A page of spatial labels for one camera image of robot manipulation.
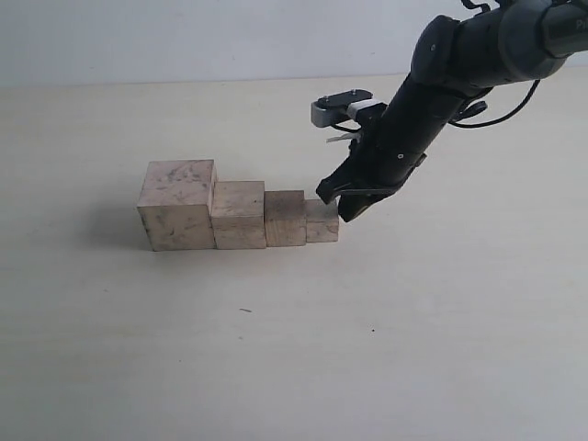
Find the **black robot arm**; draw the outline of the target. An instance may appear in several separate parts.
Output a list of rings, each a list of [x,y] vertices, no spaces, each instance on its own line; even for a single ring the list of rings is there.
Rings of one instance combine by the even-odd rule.
[[[532,91],[566,60],[587,49],[584,1],[501,1],[496,8],[466,1],[476,15],[440,15],[424,29],[410,71],[389,103],[363,89],[311,103],[317,128],[344,130],[346,159],[316,188],[339,217],[354,220],[398,192],[447,125],[467,129],[483,97],[500,85],[529,82]],[[344,129],[344,122],[357,123]]]

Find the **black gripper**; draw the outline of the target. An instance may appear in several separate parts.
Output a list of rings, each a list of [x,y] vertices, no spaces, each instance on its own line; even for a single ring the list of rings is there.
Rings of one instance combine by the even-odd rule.
[[[422,103],[352,103],[347,117],[360,126],[344,163],[316,188],[329,203],[339,198],[344,222],[400,189],[427,150],[427,109]]]

